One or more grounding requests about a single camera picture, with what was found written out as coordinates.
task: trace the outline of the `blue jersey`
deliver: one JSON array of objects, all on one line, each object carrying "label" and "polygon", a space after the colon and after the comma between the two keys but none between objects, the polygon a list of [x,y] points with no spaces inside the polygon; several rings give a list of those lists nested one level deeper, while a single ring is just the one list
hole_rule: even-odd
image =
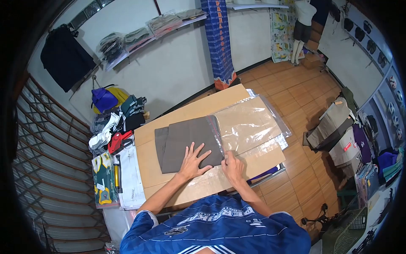
[{"label": "blue jersey", "polygon": [[265,217],[239,195],[212,195],[199,200],[164,223],[140,211],[124,236],[120,253],[308,254],[309,234],[286,212]]}]

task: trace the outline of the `mannequin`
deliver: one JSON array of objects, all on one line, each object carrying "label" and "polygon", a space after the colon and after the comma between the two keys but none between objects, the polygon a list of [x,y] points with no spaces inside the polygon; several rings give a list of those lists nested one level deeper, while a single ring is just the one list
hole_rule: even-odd
[{"label": "mannequin", "polygon": [[295,23],[295,30],[293,31],[293,37],[295,42],[293,43],[293,52],[290,59],[291,63],[296,62],[299,64],[299,55],[302,51],[303,45],[310,39],[311,34],[311,19],[317,12],[316,7],[310,4],[310,0],[299,0],[295,2],[296,14],[298,19]]}]

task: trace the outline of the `yellow bag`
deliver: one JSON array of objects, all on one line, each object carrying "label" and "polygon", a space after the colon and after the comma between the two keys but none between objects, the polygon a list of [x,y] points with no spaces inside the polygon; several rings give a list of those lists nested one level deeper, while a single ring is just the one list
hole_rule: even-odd
[{"label": "yellow bag", "polygon": [[[109,87],[109,88],[106,88],[106,90],[111,92],[119,101],[115,107],[118,107],[121,104],[123,104],[125,102],[125,100],[128,98],[127,93],[125,93],[122,89],[120,89],[118,87]],[[101,114],[100,111],[96,108],[96,106],[93,107],[93,111],[96,114]]]}]

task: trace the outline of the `patterned poster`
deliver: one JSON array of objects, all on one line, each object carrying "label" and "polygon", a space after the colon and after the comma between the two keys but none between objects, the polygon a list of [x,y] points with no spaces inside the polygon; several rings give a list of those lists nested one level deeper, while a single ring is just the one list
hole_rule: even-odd
[{"label": "patterned poster", "polygon": [[209,43],[214,85],[223,90],[235,80],[231,59],[230,34],[225,0],[201,0],[202,10],[208,13],[205,29]]},{"label": "patterned poster", "polygon": [[[287,5],[289,9],[270,8],[271,19],[271,52],[274,63],[288,61],[293,52],[293,31],[296,22],[296,0],[279,0],[279,5]],[[303,50],[299,59],[304,58]]]}]

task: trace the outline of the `soccer ball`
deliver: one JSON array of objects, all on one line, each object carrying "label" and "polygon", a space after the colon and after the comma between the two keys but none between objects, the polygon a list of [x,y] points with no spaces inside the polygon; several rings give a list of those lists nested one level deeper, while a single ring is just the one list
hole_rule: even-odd
[{"label": "soccer ball", "polygon": [[397,91],[397,92],[396,92],[396,99],[397,99],[397,101],[398,101],[399,103],[402,103],[402,102],[403,102],[403,95],[402,95],[402,93],[401,93],[400,91]]},{"label": "soccer ball", "polygon": [[388,111],[389,111],[389,113],[390,113],[391,115],[393,115],[393,113],[395,112],[395,106],[393,105],[392,102],[390,102],[390,103],[388,104]]},{"label": "soccer ball", "polygon": [[397,131],[396,131],[396,137],[397,137],[397,139],[398,140],[401,140],[402,139],[402,130],[401,129],[398,129]]},{"label": "soccer ball", "polygon": [[391,77],[389,78],[389,83],[391,84],[391,87],[392,87],[393,89],[396,89],[396,79],[395,79],[394,76],[391,76]]},{"label": "soccer ball", "polygon": [[392,116],[392,121],[395,128],[399,126],[399,118],[396,115]]}]

